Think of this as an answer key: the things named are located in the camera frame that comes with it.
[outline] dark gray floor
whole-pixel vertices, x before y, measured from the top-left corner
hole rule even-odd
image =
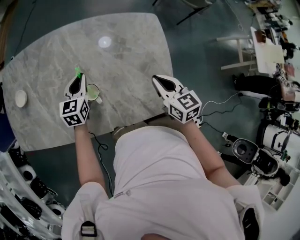
[[[215,39],[242,35],[244,34],[242,27],[246,33],[249,33],[250,25],[257,25],[252,12],[247,9],[242,0],[229,0],[229,2],[232,9],[224,0],[217,0],[201,15],[195,15],[176,26],[176,22],[192,11],[180,0],[158,0],[155,7],[152,7],[151,0],[38,0],[18,52],[44,34],[74,21],[119,12],[150,12],[158,16],[164,29],[174,76],[193,89],[203,104],[209,100],[223,102],[235,93],[231,75],[241,71],[246,72],[248,68],[221,71],[222,65],[238,61],[238,53],[234,45],[220,43]],[[19,1],[8,36],[6,63],[14,55],[30,10],[31,0]],[[204,121],[220,131],[254,140],[260,120],[258,102],[249,97],[242,97],[241,100],[242,104],[237,106],[233,113],[222,115],[216,113],[204,117]],[[222,105],[209,103],[203,114],[231,110],[239,101],[239,98],[234,96]],[[222,148],[225,142],[220,133],[207,125],[202,127],[202,131],[216,149]],[[114,174],[112,139],[109,135],[101,136],[99,139],[110,145],[110,149],[103,153],[103,161]],[[59,201],[68,205],[79,188],[75,145],[31,152],[28,157],[42,181],[59,193]],[[231,164],[227,166],[232,173],[238,170]]]

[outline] white chair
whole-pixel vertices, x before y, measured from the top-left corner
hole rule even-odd
[[[158,0],[155,0],[152,4],[153,6],[156,4]],[[216,0],[208,1],[208,0],[181,0],[185,4],[189,5],[191,8],[194,9],[193,12],[191,12],[187,17],[179,21],[176,25],[181,24],[183,21],[187,20],[191,16],[195,15],[196,13],[199,13],[200,11],[204,11],[205,9],[209,8]]]

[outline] white saucer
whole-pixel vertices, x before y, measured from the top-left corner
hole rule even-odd
[[[27,102],[27,94],[23,90],[18,90],[15,93],[15,103],[18,107],[24,107]]]

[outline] marble table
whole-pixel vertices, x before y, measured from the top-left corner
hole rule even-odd
[[[110,37],[108,48],[98,41]],[[103,104],[93,103],[89,130],[96,135],[128,126],[163,112],[151,77],[173,75],[169,49],[153,14],[122,13],[96,16],[63,26],[20,52],[0,73],[13,132],[25,151],[74,142],[74,130],[59,115],[63,91],[80,67],[87,84],[100,87]],[[15,104],[24,90],[28,102]]]

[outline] paper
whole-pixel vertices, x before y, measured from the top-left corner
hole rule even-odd
[[[282,48],[280,45],[264,45],[263,55],[267,63],[285,63]]]

